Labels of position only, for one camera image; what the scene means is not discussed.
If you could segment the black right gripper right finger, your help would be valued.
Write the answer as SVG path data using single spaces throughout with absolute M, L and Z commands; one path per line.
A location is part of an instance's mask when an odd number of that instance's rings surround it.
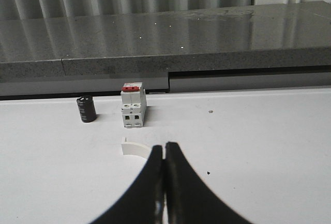
M 169 223 L 250 223 L 207 187 L 177 143 L 168 142 L 165 147 Z

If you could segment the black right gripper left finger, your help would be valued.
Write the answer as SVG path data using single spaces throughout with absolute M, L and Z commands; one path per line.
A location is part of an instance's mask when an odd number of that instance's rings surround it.
M 134 182 L 93 223 L 162 223 L 163 208 L 162 146 L 155 145 Z

